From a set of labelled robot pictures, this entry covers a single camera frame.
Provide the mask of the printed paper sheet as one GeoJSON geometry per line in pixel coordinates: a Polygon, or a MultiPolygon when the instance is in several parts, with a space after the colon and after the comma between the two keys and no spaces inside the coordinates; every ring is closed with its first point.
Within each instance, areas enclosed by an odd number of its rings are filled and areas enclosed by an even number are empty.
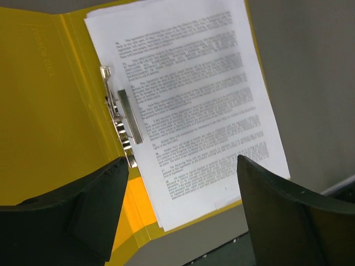
{"type": "Polygon", "coordinates": [[[240,195],[239,155],[290,177],[245,1],[138,1],[84,21],[100,63],[133,98],[179,213],[240,195]]]}
{"type": "MultiPolygon", "coordinates": [[[[110,89],[118,98],[117,91],[128,88],[122,87],[116,80],[116,70],[112,63],[105,63],[111,70],[110,89]]],[[[132,143],[134,156],[138,166],[131,168],[130,175],[133,181],[129,182],[129,190],[124,200],[124,211],[127,214],[132,229],[138,230],[147,227],[154,234],[168,234],[196,224],[231,208],[241,205],[240,195],[218,195],[217,199],[206,201],[191,201],[192,209],[186,213],[179,213],[171,205],[172,200],[163,196],[163,192],[171,187],[163,180],[162,173],[153,163],[152,149],[148,148],[148,140],[143,137],[142,144],[132,143]]]]}

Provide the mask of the yellow plastic folder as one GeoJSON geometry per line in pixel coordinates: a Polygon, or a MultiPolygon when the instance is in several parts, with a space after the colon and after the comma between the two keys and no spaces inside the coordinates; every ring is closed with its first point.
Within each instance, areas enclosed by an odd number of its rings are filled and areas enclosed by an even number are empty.
{"type": "MultiPolygon", "coordinates": [[[[98,9],[138,1],[117,1],[98,9]]],[[[1,8],[1,199],[15,206],[125,157],[85,18],[1,8]]],[[[110,260],[124,265],[167,234],[132,229],[124,200],[110,260]]]]}

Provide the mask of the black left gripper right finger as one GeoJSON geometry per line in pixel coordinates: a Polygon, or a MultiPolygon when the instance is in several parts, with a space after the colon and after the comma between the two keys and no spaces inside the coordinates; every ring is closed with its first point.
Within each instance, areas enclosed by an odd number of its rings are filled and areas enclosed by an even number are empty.
{"type": "Polygon", "coordinates": [[[257,265],[354,265],[354,203],[308,190],[242,155],[237,178],[257,265]]]}

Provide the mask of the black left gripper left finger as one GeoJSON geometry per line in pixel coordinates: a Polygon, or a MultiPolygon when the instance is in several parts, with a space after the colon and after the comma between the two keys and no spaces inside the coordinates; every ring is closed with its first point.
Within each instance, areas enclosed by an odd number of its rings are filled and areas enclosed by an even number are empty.
{"type": "Polygon", "coordinates": [[[60,188],[1,207],[2,265],[104,265],[110,260],[128,163],[118,157],[60,188]]]}

